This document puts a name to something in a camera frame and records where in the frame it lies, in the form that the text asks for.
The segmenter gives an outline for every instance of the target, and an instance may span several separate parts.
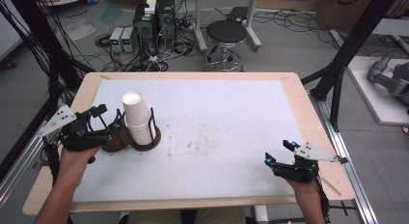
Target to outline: stack of cups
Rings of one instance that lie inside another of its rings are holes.
[[[125,122],[138,145],[152,143],[150,129],[153,139],[156,137],[153,121],[150,121],[150,110],[145,104],[144,98],[139,92],[129,92],[123,96],[123,109]]]

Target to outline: white board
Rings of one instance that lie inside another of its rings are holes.
[[[409,115],[406,111],[409,107],[400,103],[385,87],[368,81],[369,69],[378,60],[379,58],[356,56],[349,64],[352,78],[378,124],[408,125]],[[383,74],[392,77],[395,66],[406,62],[408,60],[391,59]]]
[[[74,202],[293,194],[264,164],[265,152],[292,163],[284,139],[303,143],[280,81],[104,80],[93,105],[107,105],[105,123],[129,91],[153,107],[162,139],[144,153],[99,151]]]

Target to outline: white mounting plate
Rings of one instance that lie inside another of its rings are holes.
[[[310,144],[309,142],[303,144],[302,146],[294,150],[294,154],[306,159],[326,160],[331,162],[338,161],[338,159],[335,156],[328,154],[327,152],[323,151],[322,149],[315,145]]]
[[[58,109],[57,113],[48,121],[47,124],[39,131],[39,137],[43,137],[54,130],[57,130],[72,121],[76,120],[75,114],[69,109],[67,105],[63,105]]]

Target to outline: gray floor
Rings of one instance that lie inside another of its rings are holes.
[[[83,55],[103,52],[94,44],[97,36],[109,33],[117,25],[130,25],[133,18],[132,6],[115,6],[105,0],[97,5],[75,3],[58,8],[60,15],[84,14],[74,18],[86,18],[97,28],[96,32],[87,38],[76,41],[75,44]],[[233,6],[247,6],[248,0],[203,0],[202,21],[223,18],[216,10],[224,14],[230,12]],[[259,16],[272,17],[263,12]],[[258,52],[249,43],[237,47],[235,50],[241,56],[246,71],[293,71],[300,78],[324,68],[337,54],[331,38],[326,33],[295,32],[279,26],[273,20],[256,18],[253,28],[258,35],[262,48]],[[373,51],[385,52],[390,48],[371,37],[365,48],[359,53],[380,56]],[[123,61],[130,59],[132,54],[122,54]],[[47,78],[37,65],[31,52],[24,46],[19,47],[12,54],[17,62],[16,69],[0,69],[0,112],[1,123],[0,159],[4,159],[7,152],[14,145],[25,127],[31,122],[47,98]],[[90,64],[97,70],[109,62],[109,58],[90,60]],[[181,57],[169,63],[168,71],[201,71],[204,55]],[[314,83],[306,85],[306,89],[314,87]],[[404,170],[409,167],[407,157],[408,137],[400,132],[400,126],[379,125],[371,115],[363,97],[348,73],[345,74],[341,96],[339,127],[342,138],[349,150],[361,182],[366,190],[369,201],[374,209],[379,223],[407,223],[409,215],[409,176]],[[0,209],[0,223],[31,223],[34,219],[22,213],[22,206],[30,192],[39,170],[30,168]],[[345,201],[347,206],[354,206],[353,201]],[[300,217],[301,212],[296,205],[268,206],[270,219]],[[361,223],[359,213],[349,210],[345,216],[343,210],[331,210],[332,223]],[[74,214],[74,223],[117,223],[120,214],[108,213],[79,213]]]

